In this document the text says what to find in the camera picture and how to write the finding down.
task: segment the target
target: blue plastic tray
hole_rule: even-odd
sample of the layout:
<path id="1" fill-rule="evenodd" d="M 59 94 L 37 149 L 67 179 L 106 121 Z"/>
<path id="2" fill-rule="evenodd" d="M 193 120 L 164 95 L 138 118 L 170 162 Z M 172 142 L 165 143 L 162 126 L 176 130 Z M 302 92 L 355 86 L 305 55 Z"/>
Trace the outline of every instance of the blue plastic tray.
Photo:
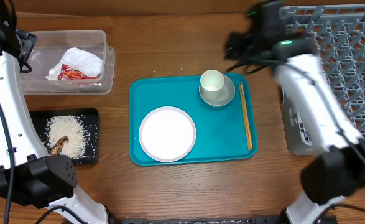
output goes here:
<path id="1" fill-rule="evenodd" d="M 148 78 L 134 82 L 129 90 L 129 144 L 131 159 L 138 165 L 187 164 L 248 159 L 258 148 L 249 84 L 240 74 L 226 74 L 235 84 L 235 96 L 220 108 L 208 106 L 199 95 L 200 76 Z M 243 81 L 253 148 L 249 151 L 239 83 Z M 161 106 L 187 112 L 196 126 L 196 142 L 187 156 L 175 162 L 158 162 L 141 148 L 139 126 L 145 116 Z"/>

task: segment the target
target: rice grains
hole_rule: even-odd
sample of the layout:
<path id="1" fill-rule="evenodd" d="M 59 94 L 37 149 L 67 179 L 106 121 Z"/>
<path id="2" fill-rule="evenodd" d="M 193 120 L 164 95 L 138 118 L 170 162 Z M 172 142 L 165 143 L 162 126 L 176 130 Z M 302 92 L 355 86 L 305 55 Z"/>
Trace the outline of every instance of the rice grains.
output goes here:
<path id="1" fill-rule="evenodd" d="M 69 142 L 62 148 L 61 155 L 71 159 L 79 159 L 85 153 L 89 133 L 84 129 L 83 122 L 78 116 L 56 116 L 47 121 L 47 147 L 53 147 L 60 138 L 67 136 Z"/>

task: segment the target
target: wooden chopstick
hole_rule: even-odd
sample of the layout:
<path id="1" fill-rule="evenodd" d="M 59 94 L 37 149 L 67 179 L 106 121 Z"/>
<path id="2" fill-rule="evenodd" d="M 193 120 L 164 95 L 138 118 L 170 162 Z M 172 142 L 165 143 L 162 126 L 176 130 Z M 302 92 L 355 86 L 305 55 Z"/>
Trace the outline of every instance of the wooden chopstick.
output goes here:
<path id="1" fill-rule="evenodd" d="M 239 89 L 240 89 L 240 99 L 241 99 L 242 110 L 243 110 L 244 127 L 246 129 L 247 146 L 249 146 L 249 150 L 251 150 L 252 141 L 251 141 L 249 119 L 247 117 L 246 98 L 244 97 L 243 82 L 239 83 Z"/>

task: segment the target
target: wooden table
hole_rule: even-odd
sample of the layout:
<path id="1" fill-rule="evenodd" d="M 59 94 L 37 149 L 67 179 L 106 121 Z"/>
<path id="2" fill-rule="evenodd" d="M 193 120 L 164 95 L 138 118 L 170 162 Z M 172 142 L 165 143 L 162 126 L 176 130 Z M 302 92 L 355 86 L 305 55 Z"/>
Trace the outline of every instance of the wooden table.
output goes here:
<path id="1" fill-rule="evenodd" d="M 128 91 L 137 79 L 224 70 L 222 48 L 232 30 L 244 31 L 240 14 L 205 16 L 21 19 L 36 30 L 103 30 L 116 50 L 116 78 L 108 95 L 26 96 L 30 110 L 95 107 L 99 111 L 99 162 L 77 167 L 79 185 L 119 218 L 223 218 L 279 214 L 300 194 L 299 174 L 311 157 L 287 150 L 280 96 L 268 70 L 247 77 L 259 148 L 248 160 L 140 167 L 129 157 Z M 0 223 L 5 200 L 0 198 Z M 365 190 L 346 201 L 365 207 Z M 11 223 L 33 223 L 44 213 L 12 205 Z M 365 223 L 365 214 L 339 208 L 341 223 Z M 53 214 L 46 223 L 60 223 Z"/>

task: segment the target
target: plastic dish rack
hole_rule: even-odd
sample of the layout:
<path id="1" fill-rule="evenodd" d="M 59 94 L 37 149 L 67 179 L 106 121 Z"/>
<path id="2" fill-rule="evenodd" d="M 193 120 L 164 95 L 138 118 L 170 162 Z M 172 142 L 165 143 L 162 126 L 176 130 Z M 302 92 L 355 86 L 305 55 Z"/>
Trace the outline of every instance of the plastic dish rack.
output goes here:
<path id="1" fill-rule="evenodd" d="M 280 15 L 289 32 L 300 30 L 313 38 L 325 78 L 365 138 L 365 4 L 283 7 Z M 312 154 L 305 123 L 284 90 L 281 109 L 289 151 Z"/>

